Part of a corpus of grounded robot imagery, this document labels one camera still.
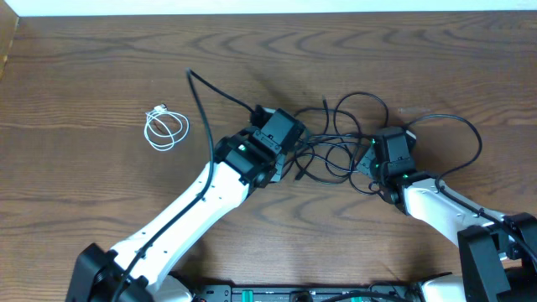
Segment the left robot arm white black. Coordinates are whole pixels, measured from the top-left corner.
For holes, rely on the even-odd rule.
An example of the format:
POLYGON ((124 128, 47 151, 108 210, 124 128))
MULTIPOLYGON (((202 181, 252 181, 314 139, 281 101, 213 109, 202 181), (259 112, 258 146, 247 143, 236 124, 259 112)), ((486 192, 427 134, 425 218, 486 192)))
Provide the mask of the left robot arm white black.
POLYGON ((222 138, 192 185, 148 225, 107 252, 92 243, 78 256, 67 300, 192 301, 172 268, 256 189, 280 181, 304 131, 286 111, 257 107, 250 127, 222 138))

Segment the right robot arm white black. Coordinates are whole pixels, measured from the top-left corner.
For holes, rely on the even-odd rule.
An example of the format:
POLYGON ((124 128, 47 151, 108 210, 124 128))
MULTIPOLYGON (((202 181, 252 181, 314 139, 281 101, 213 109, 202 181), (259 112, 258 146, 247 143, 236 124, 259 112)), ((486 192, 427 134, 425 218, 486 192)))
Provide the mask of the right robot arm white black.
POLYGON ((406 128, 383 128, 357 165, 379 187, 381 198, 422 221, 459 251, 461 275, 434 277, 419 286, 423 301, 534 301, 536 218, 506 215, 478 205, 440 177, 419 171, 406 128))

